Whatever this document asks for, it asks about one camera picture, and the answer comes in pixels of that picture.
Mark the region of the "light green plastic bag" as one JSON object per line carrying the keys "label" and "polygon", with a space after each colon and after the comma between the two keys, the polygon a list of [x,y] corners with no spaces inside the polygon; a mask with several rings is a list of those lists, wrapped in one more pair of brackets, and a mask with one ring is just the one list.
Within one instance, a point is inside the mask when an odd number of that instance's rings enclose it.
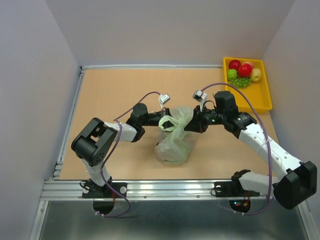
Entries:
{"label": "light green plastic bag", "polygon": [[[159,121],[160,134],[154,146],[156,158],[165,165],[180,165],[187,161],[195,144],[195,135],[185,131],[185,126],[193,118],[193,109],[179,106],[170,110],[171,116],[164,116]],[[163,121],[174,124],[173,131],[162,131]]]}

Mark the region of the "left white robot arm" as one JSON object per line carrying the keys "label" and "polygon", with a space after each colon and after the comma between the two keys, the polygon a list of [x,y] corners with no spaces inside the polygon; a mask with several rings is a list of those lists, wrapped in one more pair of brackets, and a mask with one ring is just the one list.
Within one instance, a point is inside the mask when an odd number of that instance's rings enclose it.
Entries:
{"label": "left white robot arm", "polygon": [[95,184],[94,191],[100,197],[111,193],[111,176],[104,167],[106,154],[114,142],[137,142],[145,134],[144,126],[155,127],[170,109],[149,113],[147,106],[137,103],[126,123],[108,123],[94,117],[71,143],[71,149],[82,160],[90,180]]}

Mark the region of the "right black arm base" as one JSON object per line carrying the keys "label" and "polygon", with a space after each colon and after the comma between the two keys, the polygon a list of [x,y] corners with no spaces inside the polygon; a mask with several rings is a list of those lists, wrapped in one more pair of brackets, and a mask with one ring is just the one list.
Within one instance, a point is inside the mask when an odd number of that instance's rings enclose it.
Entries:
{"label": "right black arm base", "polygon": [[252,190],[244,190],[236,177],[231,180],[216,181],[210,194],[217,198],[231,198],[230,208],[236,213],[247,214],[251,208],[251,197],[261,194]]}

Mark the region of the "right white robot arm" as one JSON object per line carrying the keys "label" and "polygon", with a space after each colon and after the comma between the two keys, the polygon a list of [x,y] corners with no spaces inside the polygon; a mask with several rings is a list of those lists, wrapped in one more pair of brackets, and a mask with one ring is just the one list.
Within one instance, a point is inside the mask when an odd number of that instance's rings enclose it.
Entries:
{"label": "right white robot arm", "polygon": [[249,146],[269,167],[268,175],[244,169],[231,177],[230,189],[235,195],[256,192],[274,196],[285,209],[291,210],[317,192],[317,167],[311,161],[303,162],[275,142],[247,112],[240,112],[230,91],[214,95],[216,106],[205,106],[207,94],[197,90],[193,98],[199,102],[186,131],[204,133],[210,125],[222,125],[238,140]]}

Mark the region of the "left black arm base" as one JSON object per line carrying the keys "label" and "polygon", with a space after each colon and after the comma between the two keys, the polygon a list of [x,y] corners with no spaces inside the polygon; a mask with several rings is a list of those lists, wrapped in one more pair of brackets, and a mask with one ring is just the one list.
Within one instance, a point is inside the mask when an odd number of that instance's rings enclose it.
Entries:
{"label": "left black arm base", "polygon": [[93,200],[92,207],[97,216],[105,218],[115,218],[124,215],[124,213],[111,213],[116,205],[117,199],[123,199],[127,197],[127,187],[126,182],[112,182],[109,180],[110,186],[118,192],[117,195],[112,189],[107,185],[99,186],[95,184],[91,179],[82,180],[79,186],[82,188],[82,198],[87,200]]}

